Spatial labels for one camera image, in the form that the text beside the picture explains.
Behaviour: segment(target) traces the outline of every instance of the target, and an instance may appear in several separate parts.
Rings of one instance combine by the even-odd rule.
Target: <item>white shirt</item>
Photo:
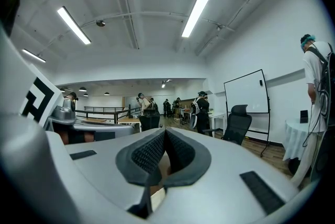
[[[144,98],[142,99],[141,115],[143,115],[144,110],[150,105],[150,102]]]
[[[317,48],[325,59],[327,59],[327,55],[331,52],[329,45],[326,42],[321,41],[314,42],[311,46]],[[320,59],[310,51],[307,51],[304,54],[303,61],[305,68],[306,83],[313,84],[316,92],[315,103],[312,107],[309,132],[313,133],[324,132],[326,130],[326,122],[323,116],[320,115],[321,111],[320,94],[317,91],[319,82],[321,80],[322,63],[320,62]]]

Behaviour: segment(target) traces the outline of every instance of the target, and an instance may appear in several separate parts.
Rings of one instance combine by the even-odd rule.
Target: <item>black backpack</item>
[[[325,118],[327,126],[329,115],[335,112],[335,101],[331,102],[331,95],[335,94],[335,70],[332,67],[332,64],[335,63],[335,54],[330,43],[328,45],[330,53],[326,58],[315,47],[310,46],[307,49],[307,51],[315,54],[322,64],[321,80],[316,91],[320,94],[321,115]]]

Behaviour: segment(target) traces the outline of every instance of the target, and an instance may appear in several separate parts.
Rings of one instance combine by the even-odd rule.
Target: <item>black metal railing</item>
[[[116,113],[123,110],[123,107],[84,107],[85,111],[101,112],[101,113]]]
[[[132,113],[141,110],[140,107],[132,109],[132,108],[130,108],[130,105],[129,105],[128,109],[123,109],[121,107],[86,107],[86,106],[84,108],[85,108],[85,110],[77,110],[76,109],[76,112],[86,114],[85,118],[95,118],[95,119],[103,119],[103,120],[112,120],[112,119],[111,118],[101,118],[101,117],[89,117],[88,115],[89,114],[114,115],[113,120],[114,120],[115,124],[117,124],[117,122],[120,118],[130,116]],[[127,114],[119,117],[119,114],[122,114],[122,113],[127,113]]]

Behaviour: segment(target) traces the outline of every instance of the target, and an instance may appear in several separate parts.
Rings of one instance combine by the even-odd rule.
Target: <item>wooden floor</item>
[[[189,128],[189,124],[181,125],[179,120],[174,120],[173,118],[164,118],[163,116],[161,116],[160,125],[163,125],[163,127],[177,127],[185,130],[194,131]],[[222,132],[215,133],[215,138],[220,139],[222,136]],[[242,146],[251,151],[256,156],[260,157],[260,154],[264,149],[265,144],[251,141],[245,138]],[[273,167],[277,168],[288,178],[292,178],[292,174],[288,170],[287,162],[283,161],[284,154],[284,148],[270,145],[263,153],[262,159]]]

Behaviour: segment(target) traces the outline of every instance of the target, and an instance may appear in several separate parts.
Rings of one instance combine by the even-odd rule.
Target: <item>wall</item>
[[[281,143],[285,120],[299,118],[300,110],[310,111],[300,38],[309,33],[335,44],[333,31],[320,0],[265,0],[206,58],[215,108],[225,107],[224,82],[263,69],[270,97],[270,140]],[[266,124],[264,115],[253,115],[253,128],[262,130]],[[247,136],[266,139],[256,133]]]
[[[203,91],[204,80],[189,80],[176,86],[176,97],[180,97],[181,100],[196,98],[198,92]]]
[[[119,85],[119,86],[102,86],[92,90],[92,96],[102,96],[105,92],[109,92],[111,96],[137,96],[143,93],[145,96],[162,96],[174,95],[175,90],[172,85]]]
[[[79,52],[57,70],[56,85],[118,79],[206,78],[205,59],[170,50],[141,49]]]
[[[110,96],[104,96],[105,92],[109,92]],[[167,85],[165,88],[161,88],[160,85],[120,85],[120,86],[104,86],[96,87],[88,91],[89,97],[79,97],[76,108],[78,110],[84,110],[84,106],[91,107],[121,107],[122,97],[126,97],[126,107],[131,104],[131,108],[139,107],[136,101],[138,93],[144,93],[146,96],[151,96],[154,98],[158,105],[158,110],[161,114],[164,113],[163,102],[165,99],[175,100],[175,90],[172,85]],[[102,118],[111,118],[113,115],[96,115]]]
[[[76,102],[77,110],[85,110],[88,107],[122,107],[122,96],[91,96],[81,97]],[[86,116],[84,113],[76,113],[77,116]],[[88,114],[89,117],[114,119],[114,115],[107,114]]]
[[[137,104],[136,97],[137,96],[126,97],[126,106],[127,104],[131,104],[132,108],[138,107],[139,105]],[[163,103],[166,99],[168,99],[170,103],[176,99],[175,95],[154,95],[151,97],[153,97],[153,100],[156,102],[160,114],[164,114]]]
[[[28,65],[34,65],[52,84],[54,84],[55,71],[53,71],[52,68],[44,65],[45,63],[39,64],[27,60],[26,63]]]

